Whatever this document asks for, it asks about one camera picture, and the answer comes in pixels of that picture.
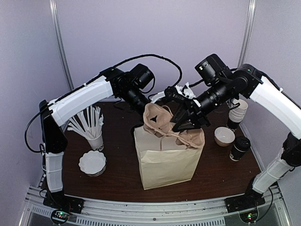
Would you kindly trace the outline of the brown pulp cup carrier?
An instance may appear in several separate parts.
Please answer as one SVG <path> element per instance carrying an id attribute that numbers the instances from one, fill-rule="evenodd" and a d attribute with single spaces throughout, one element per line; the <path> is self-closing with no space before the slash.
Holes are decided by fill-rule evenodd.
<path id="1" fill-rule="evenodd" d="M 158 116 L 157 122 L 151 121 L 150 118 L 156 115 Z M 174 126 L 174 123 L 171 122 L 172 117 L 173 114 L 168 106 L 148 103 L 143 113 L 143 129 L 160 139 L 173 137 L 177 145 L 185 145 L 187 148 L 202 149 L 205 146 L 205 134 L 202 129 L 174 132 L 172 130 Z"/>

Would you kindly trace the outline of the cream paper bag with handles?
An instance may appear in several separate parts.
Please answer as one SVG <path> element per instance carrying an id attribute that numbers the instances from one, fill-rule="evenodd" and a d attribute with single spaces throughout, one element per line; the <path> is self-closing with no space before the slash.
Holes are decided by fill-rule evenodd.
<path id="1" fill-rule="evenodd" d="M 205 134 L 202 129 L 188 130 L 182 134 L 192 138 L 198 147 L 188 147 L 176 137 L 157 137 L 142 126 L 134 129 L 144 190 L 191 180 L 205 146 Z"/>

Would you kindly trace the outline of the stack of paper cups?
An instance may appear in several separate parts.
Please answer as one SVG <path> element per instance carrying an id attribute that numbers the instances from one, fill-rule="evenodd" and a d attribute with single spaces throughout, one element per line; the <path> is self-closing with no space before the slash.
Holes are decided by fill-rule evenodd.
<path id="1" fill-rule="evenodd" d="M 248 104 L 242 99 L 230 100 L 230 111 L 228 114 L 227 128 L 235 132 L 239 127 L 241 121 L 244 119 Z"/>

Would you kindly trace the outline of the black plastic cup lid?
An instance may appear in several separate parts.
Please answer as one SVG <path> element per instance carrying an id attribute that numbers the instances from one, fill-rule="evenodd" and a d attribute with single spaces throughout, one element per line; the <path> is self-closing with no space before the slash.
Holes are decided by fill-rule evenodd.
<path id="1" fill-rule="evenodd" d="M 236 137 L 234 140 L 234 146 L 242 152 L 248 151 L 248 149 L 251 147 L 250 140 L 245 136 L 239 136 Z"/>

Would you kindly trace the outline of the single black paper cup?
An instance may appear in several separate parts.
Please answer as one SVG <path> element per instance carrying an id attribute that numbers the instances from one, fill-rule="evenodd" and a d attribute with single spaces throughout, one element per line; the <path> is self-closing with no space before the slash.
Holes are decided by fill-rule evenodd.
<path id="1" fill-rule="evenodd" d="M 233 161 L 239 161 L 247 151 L 248 149 L 246 150 L 240 149 L 238 146 L 234 144 L 230 151 L 230 159 Z"/>

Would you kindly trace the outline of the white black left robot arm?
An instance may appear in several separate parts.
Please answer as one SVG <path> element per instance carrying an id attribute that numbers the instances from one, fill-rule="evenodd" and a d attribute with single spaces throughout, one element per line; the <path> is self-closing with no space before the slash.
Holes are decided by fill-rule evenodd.
<path id="1" fill-rule="evenodd" d="M 143 115 L 145 105 L 149 103 L 149 100 L 142 93 L 142 89 L 154 80 L 152 71 L 143 64 L 136 65 L 129 72 L 124 72 L 118 68 L 109 68 L 55 100 L 40 102 L 44 145 L 42 152 L 43 170 L 46 174 L 44 205 L 63 209 L 83 202 L 82 199 L 71 200 L 64 195 L 63 154 L 68 141 L 61 127 L 71 117 L 111 96 L 123 99 L 134 111 Z"/>

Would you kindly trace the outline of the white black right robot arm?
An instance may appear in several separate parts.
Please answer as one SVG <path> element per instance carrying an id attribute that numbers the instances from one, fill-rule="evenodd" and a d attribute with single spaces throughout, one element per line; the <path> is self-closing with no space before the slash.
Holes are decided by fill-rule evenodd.
<path id="1" fill-rule="evenodd" d="M 271 185 L 301 165 L 301 107 L 267 74 L 250 64 L 242 64 L 232 71 L 216 54 L 211 54 L 195 69 L 209 89 L 193 98 L 172 95 L 182 103 L 171 119 L 174 132 L 209 126 L 207 115 L 239 96 L 258 104 L 289 130 L 278 156 L 252 178 L 243 195 L 232 198 L 232 201 L 250 208 L 260 202 Z"/>

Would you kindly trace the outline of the white round ceramic bowl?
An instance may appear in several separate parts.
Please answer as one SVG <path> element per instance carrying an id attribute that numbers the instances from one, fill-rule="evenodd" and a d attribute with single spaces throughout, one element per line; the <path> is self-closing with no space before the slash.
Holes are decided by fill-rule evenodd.
<path id="1" fill-rule="evenodd" d="M 214 140 L 221 147 L 229 146 L 235 140 L 235 134 L 227 127 L 218 127 L 214 131 Z"/>

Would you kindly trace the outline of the paper cup holding straws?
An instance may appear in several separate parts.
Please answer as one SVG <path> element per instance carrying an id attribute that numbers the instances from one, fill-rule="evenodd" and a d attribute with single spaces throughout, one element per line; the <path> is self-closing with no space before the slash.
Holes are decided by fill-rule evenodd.
<path id="1" fill-rule="evenodd" d="M 104 149 L 103 137 L 102 133 L 93 139 L 87 139 L 89 145 L 91 146 L 92 150 L 94 151 L 102 151 Z"/>

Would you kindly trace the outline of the bundle of white wrapped straws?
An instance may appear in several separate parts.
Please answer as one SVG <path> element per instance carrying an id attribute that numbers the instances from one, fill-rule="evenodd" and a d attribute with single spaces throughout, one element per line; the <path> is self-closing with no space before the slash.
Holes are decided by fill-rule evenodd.
<path id="1" fill-rule="evenodd" d="M 67 130 L 76 132 L 88 140 L 93 140 L 101 136 L 103 120 L 101 108 L 89 106 L 69 119 Z"/>

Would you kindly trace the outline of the right aluminium frame post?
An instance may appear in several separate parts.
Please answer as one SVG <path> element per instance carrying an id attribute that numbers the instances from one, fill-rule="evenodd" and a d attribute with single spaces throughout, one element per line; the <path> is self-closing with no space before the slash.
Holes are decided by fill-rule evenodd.
<path id="1" fill-rule="evenodd" d="M 256 12 L 256 0 L 249 0 L 245 30 L 244 30 L 242 46 L 241 46 L 237 66 L 242 65 L 246 60 L 246 55 L 250 44 L 253 25 L 255 21 L 255 12 Z"/>

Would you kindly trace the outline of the aluminium frame post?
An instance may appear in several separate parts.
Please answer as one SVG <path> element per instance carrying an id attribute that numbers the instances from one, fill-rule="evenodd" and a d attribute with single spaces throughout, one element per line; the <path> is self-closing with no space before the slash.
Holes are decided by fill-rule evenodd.
<path id="1" fill-rule="evenodd" d="M 256 12 L 256 0 L 249 0 L 245 30 L 244 30 L 242 46 L 241 46 L 237 66 L 242 65 L 246 60 L 246 55 L 250 44 L 253 25 L 255 21 L 255 12 Z"/>
<path id="2" fill-rule="evenodd" d="M 70 70 L 69 70 L 69 66 L 68 66 L 68 62 L 67 62 L 67 57 L 66 57 L 66 53 L 65 53 L 65 49 L 64 49 L 56 0 L 50 0 L 49 6 L 50 6 L 50 13 L 52 16 L 52 21 L 53 21 L 53 26 L 54 26 L 54 30 L 55 30 L 55 36 L 56 36 L 56 42 L 57 42 L 57 46 L 58 46 L 59 57 L 60 57 L 62 67 L 63 67 L 64 76 L 66 78 L 66 82 L 67 82 L 67 86 L 68 86 L 69 90 L 73 90 L 74 85 L 72 82 L 72 78 L 71 78 L 71 74 L 70 74 Z"/>

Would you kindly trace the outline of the aluminium front rail base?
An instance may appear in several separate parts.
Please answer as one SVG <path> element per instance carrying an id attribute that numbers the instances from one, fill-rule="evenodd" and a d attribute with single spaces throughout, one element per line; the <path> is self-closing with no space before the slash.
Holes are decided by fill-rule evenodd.
<path id="1" fill-rule="evenodd" d="M 17 226 L 57 226 L 50 219 L 54 209 L 43 205 L 45 191 L 40 191 L 39 187 L 29 187 Z M 266 203 L 254 209 L 260 218 L 255 223 L 241 219 L 243 210 L 228 212 L 225 199 L 231 196 L 161 203 L 81 198 L 84 200 L 82 212 L 72 213 L 62 226 L 293 226 L 279 187 L 272 186 L 271 191 L 272 205 L 269 208 L 272 195 L 267 191 Z"/>

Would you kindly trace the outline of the left aluminium frame post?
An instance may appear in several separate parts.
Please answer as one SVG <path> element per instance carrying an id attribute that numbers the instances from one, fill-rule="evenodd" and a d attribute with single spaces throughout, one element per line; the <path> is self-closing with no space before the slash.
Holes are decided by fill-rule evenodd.
<path id="1" fill-rule="evenodd" d="M 71 74 L 70 74 L 70 70 L 69 70 L 69 66 L 68 66 L 68 62 L 67 62 L 67 57 L 66 57 L 66 53 L 65 53 L 65 49 L 64 49 L 56 0 L 50 0 L 49 6 L 50 6 L 50 13 L 52 16 L 52 21 L 53 21 L 53 26 L 54 26 L 54 30 L 55 30 L 55 36 L 56 36 L 56 42 L 57 42 L 57 46 L 58 46 L 59 57 L 60 57 L 62 67 L 63 67 L 64 76 L 66 78 L 66 82 L 67 82 L 67 86 L 68 86 L 69 90 L 73 90 L 74 85 L 72 82 L 72 78 L 71 78 Z"/>

